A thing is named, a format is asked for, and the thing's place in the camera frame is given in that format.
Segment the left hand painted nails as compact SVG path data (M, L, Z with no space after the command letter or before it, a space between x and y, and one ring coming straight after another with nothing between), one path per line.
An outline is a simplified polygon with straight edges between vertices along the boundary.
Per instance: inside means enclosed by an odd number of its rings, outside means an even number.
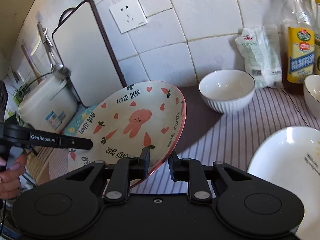
M12 199L18 196L20 187L20 176L25 173L27 164L26 154L21 154L4 172L1 172L1 199Z

